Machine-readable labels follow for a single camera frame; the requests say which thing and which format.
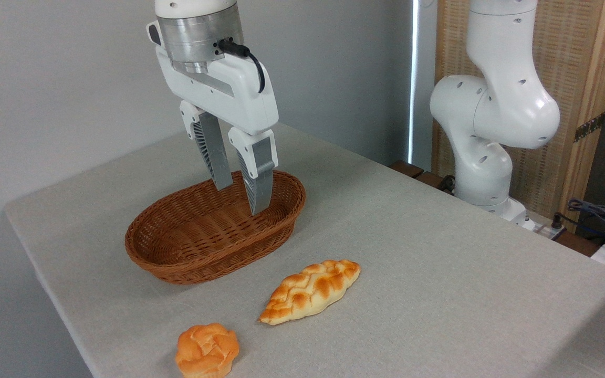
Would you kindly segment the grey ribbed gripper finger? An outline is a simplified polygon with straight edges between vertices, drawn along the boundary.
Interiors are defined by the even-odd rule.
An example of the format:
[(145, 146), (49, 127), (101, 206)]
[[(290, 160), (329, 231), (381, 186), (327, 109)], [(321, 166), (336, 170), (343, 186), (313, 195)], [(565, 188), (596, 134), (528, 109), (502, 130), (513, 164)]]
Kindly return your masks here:
[(218, 191), (233, 184), (218, 118), (187, 101), (181, 101), (180, 112), (187, 136), (194, 140)]
[(252, 136), (233, 127), (228, 138), (238, 154), (252, 215), (257, 215), (269, 207), (273, 170), (278, 167), (274, 133), (268, 130)]

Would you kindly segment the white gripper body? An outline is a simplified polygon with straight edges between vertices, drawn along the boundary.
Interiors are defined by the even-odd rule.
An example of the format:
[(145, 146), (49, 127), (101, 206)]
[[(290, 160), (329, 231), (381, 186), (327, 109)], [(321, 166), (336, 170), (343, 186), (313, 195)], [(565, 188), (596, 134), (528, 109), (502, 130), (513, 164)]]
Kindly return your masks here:
[(279, 120), (278, 106), (266, 69), (266, 86), (259, 93), (260, 80), (250, 58), (221, 55), (207, 63), (207, 72), (193, 72), (173, 62), (163, 41), (155, 45), (159, 65), (171, 91), (217, 118), (250, 135), (270, 129)]

